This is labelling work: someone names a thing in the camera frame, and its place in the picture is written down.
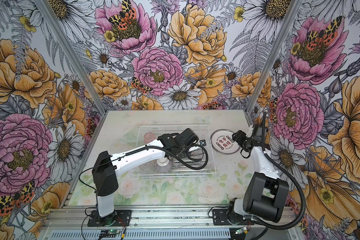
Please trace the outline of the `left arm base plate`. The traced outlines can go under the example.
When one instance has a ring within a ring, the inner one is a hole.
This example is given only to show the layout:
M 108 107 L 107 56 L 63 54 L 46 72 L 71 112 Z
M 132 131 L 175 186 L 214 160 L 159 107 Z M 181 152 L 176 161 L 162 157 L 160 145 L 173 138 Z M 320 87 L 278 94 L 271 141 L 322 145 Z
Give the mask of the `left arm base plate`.
M 108 216 L 100 217 L 97 210 L 90 214 L 88 227 L 128 227 L 130 225 L 131 210 L 114 210 Z

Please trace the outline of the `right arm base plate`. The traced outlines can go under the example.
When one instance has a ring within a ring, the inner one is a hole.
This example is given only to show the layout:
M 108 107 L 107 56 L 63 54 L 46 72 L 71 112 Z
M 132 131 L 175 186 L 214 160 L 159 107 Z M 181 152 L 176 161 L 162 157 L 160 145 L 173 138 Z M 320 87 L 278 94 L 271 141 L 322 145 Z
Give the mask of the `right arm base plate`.
M 209 216 L 212 217 L 214 226 L 248 226 L 252 224 L 243 216 L 223 208 L 212 208 Z

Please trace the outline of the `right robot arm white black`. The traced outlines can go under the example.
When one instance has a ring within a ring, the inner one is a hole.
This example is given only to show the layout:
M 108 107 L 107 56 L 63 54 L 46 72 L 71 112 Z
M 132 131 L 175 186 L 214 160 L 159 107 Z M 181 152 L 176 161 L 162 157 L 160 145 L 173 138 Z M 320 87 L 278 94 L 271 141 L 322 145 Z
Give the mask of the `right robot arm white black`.
M 244 196 L 230 201 L 228 213 L 253 215 L 277 223 L 282 217 L 289 184 L 281 179 L 279 171 L 268 159 L 270 151 L 263 140 L 267 132 L 266 127 L 251 125 L 246 133 L 237 131 L 233 134 L 242 157 L 252 162 L 254 173 Z

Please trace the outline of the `red character plate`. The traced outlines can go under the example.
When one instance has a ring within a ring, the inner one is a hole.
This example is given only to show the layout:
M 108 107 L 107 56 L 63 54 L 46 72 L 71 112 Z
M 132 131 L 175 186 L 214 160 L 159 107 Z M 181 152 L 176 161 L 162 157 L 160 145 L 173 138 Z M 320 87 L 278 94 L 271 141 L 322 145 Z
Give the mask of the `red character plate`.
M 231 155 L 236 153 L 240 146 L 232 139 L 233 132 L 230 130 L 217 130 L 211 135 L 212 148 L 218 153 Z

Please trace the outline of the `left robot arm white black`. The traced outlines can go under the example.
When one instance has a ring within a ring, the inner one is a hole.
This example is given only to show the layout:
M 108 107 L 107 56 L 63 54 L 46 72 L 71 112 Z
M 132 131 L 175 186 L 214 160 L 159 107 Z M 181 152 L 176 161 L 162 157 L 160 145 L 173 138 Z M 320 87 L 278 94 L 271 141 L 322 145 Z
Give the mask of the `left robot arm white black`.
M 209 163 L 209 154 L 190 128 L 181 133 L 163 134 L 128 152 L 112 155 L 107 151 L 100 153 L 92 168 L 97 205 L 88 223 L 90 227 L 112 226 L 117 222 L 114 193 L 119 188 L 118 178 L 151 161 L 156 161 L 156 171 L 159 173 L 170 171 L 174 161 L 190 170 L 200 171 Z

